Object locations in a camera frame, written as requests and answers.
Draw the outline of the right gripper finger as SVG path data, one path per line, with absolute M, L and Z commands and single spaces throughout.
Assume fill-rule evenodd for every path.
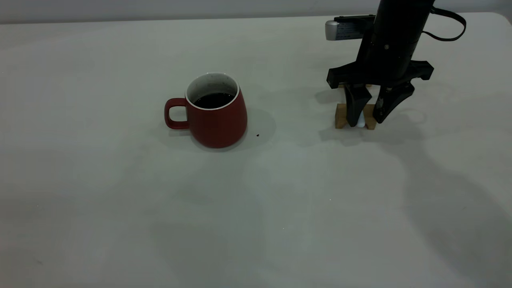
M 381 124 L 388 115 L 404 100 L 412 96 L 415 87 L 405 82 L 395 87 L 381 87 L 373 109 L 374 119 Z
M 372 98 L 366 84 L 345 84 L 346 120 L 351 127 L 363 128 L 366 125 L 363 109 Z

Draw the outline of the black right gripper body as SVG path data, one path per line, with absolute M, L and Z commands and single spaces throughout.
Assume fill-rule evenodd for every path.
M 412 60 L 416 45 L 364 36 L 355 62 L 329 69 L 327 83 L 335 89 L 340 84 L 395 87 L 415 78 L 429 80 L 434 67 L 427 61 Z

